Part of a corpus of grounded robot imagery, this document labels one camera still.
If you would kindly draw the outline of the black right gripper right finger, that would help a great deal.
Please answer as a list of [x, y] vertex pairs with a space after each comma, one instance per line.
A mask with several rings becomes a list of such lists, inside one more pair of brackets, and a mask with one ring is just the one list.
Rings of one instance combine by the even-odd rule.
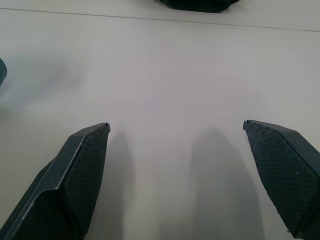
[[260, 180], [293, 238], [320, 240], [320, 152], [299, 132], [243, 123]]

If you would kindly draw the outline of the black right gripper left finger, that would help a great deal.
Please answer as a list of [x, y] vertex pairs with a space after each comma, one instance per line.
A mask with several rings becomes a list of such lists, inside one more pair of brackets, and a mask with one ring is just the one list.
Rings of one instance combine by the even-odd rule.
[[110, 125], [68, 137], [35, 177], [2, 228], [0, 240], [84, 240], [100, 193]]

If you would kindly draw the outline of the dark teal object edge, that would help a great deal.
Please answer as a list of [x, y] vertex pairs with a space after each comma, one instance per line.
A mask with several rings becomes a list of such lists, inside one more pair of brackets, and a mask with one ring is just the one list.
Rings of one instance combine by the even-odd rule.
[[7, 67], [3, 60], [0, 58], [0, 86], [3, 84], [6, 76], [7, 76]]

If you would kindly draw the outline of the dark object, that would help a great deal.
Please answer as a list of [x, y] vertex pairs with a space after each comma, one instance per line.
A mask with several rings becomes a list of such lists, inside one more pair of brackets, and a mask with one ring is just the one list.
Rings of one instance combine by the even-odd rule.
[[240, 0], [160, 0], [167, 7], [182, 11], [221, 13]]

